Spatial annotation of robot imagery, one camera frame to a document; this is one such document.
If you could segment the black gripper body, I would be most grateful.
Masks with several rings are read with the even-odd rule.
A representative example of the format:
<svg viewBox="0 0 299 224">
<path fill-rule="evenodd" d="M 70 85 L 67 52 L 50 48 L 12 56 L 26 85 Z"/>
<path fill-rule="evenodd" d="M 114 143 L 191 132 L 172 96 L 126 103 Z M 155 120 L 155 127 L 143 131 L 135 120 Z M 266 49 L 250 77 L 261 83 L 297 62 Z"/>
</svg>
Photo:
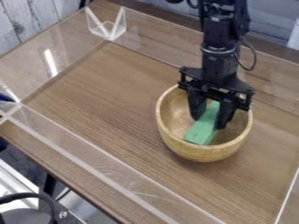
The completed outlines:
<svg viewBox="0 0 299 224">
<path fill-rule="evenodd" d="M 202 67 L 183 66 L 179 69 L 179 88 L 186 92 L 197 89 L 217 102 L 231 99 L 237 108 L 250 110 L 254 88 L 239 79 L 239 45 L 229 48 L 202 48 Z"/>
</svg>

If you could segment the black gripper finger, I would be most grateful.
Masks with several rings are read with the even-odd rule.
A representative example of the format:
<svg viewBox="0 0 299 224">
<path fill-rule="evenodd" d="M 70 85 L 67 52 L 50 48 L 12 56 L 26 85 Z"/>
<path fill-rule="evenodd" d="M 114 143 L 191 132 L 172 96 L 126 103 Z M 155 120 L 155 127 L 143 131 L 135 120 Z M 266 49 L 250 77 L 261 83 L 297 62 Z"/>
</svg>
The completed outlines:
<svg viewBox="0 0 299 224">
<path fill-rule="evenodd" d="M 207 97 L 197 89 L 187 90 L 191 118 L 198 121 L 207 109 Z"/>
<path fill-rule="evenodd" d="M 231 121 L 235 111 L 237 103 L 231 99 L 225 99 L 219 104 L 219 113 L 217 116 L 215 128 L 223 130 L 227 126 L 227 123 Z"/>
</svg>

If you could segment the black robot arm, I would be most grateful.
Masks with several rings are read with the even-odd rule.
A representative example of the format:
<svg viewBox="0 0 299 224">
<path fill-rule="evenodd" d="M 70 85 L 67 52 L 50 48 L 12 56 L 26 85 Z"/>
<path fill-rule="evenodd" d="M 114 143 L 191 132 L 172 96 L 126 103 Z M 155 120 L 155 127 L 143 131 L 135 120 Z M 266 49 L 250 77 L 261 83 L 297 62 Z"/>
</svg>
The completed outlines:
<svg viewBox="0 0 299 224">
<path fill-rule="evenodd" d="M 187 2 L 199 11 L 203 41 L 201 67 L 182 67 L 178 87 L 187 92 L 191 118 L 203 117 L 207 100 L 219 103 L 215 128 L 222 130 L 235 112 L 250 110 L 255 89 L 238 76 L 241 47 L 250 28 L 247 0 L 166 0 Z"/>
</svg>

